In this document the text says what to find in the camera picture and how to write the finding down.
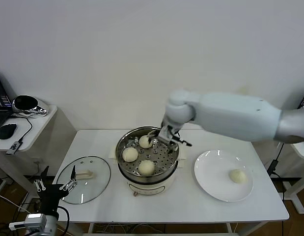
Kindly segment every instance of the white robotic arm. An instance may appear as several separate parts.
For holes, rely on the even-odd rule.
[[[166,144],[185,142],[175,134],[187,122],[212,133],[250,142],[304,141],[304,109],[282,111],[259,97],[175,91],[166,104],[159,139]]]

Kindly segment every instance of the white wall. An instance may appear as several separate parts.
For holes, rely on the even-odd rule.
[[[77,130],[159,125],[181,87],[294,108],[304,0],[1,0],[0,73]]]

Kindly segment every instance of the robotic arm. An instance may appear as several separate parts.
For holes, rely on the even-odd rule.
[[[205,95],[178,90],[167,101],[158,138],[170,146],[186,143],[176,134],[185,123],[244,141],[304,141],[304,109],[282,111],[259,97],[229,93]]]
[[[65,184],[45,184],[49,166],[42,172],[41,178],[34,181],[37,193],[41,200],[39,213],[28,214],[25,221],[9,224],[10,230],[26,229],[27,236],[54,236],[57,229],[60,199],[68,194],[77,185],[75,166],[73,166],[70,179]]]

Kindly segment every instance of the stainless steel pot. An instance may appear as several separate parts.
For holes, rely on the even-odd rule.
[[[153,146],[149,149],[141,148],[138,141],[141,136],[147,135],[150,131],[159,132],[160,129],[152,126],[139,127],[125,134],[118,142],[115,150],[116,159],[121,173],[128,180],[138,184],[156,184],[170,177],[178,166],[179,148],[177,151],[168,154],[167,146],[153,139]],[[133,147],[138,151],[138,158],[134,162],[125,162],[122,152],[125,148]],[[155,172],[150,176],[142,176],[138,172],[138,166],[143,160],[154,162]]]

